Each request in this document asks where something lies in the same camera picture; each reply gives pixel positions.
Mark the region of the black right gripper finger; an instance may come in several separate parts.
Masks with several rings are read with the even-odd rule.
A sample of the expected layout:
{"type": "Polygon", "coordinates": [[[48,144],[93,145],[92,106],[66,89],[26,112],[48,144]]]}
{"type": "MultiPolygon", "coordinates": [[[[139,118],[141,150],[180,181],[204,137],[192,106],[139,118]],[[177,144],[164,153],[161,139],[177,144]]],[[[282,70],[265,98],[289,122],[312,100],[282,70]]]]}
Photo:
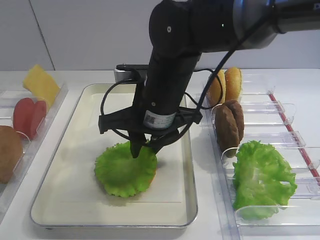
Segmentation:
{"type": "Polygon", "coordinates": [[[149,146],[153,152],[157,154],[163,147],[172,144],[174,139],[174,136],[152,136],[149,141],[149,146]]]}

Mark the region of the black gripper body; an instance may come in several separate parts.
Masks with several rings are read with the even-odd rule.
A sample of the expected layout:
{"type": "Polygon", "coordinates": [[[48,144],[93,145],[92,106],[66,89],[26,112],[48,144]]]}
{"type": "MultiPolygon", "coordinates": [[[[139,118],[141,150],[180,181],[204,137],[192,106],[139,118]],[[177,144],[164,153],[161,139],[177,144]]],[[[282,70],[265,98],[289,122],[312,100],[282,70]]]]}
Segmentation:
{"type": "Polygon", "coordinates": [[[132,106],[112,113],[101,110],[99,132],[111,130],[128,141],[130,132],[143,133],[146,143],[142,146],[149,148],[152,136],[174,136],[173,144],[202,119],[202,101],[196,103],[196,108],[182,107],[180,103],[180,99],[135,99],[132,106]]]}

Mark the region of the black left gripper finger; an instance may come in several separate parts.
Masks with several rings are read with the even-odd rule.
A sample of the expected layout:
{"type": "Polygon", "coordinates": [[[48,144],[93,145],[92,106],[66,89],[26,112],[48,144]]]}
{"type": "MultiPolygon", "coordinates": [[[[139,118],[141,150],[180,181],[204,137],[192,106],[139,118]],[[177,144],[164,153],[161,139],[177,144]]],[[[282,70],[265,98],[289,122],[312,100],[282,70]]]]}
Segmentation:
{"type": "Polygon", "coordinates": [[[144,133],[130,132],[130,152],[132,157],[135,159],[139,156],[140,150],[143,144],[146,143],[146,137],[144,133]]]}

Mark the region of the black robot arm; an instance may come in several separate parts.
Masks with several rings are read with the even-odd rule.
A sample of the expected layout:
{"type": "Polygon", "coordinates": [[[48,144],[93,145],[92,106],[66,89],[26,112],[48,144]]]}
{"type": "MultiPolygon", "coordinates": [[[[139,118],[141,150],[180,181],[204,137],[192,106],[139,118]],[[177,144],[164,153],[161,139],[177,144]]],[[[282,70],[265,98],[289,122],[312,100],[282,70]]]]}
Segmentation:
{"type": "Polygon", "coordinates": [[[180,103],[203,53],[225,52],[219,71],[237,50],[262,49],[277,35],[319,27],[317,0],[163,0],[149,18],[149,63],[116,67],[118,84],[135,85],[132,105],[102,111],[99,131],[127,131],[133,157],[142,146],[158,152],[202,119],[202,100],[196,108],[180,103]]]}

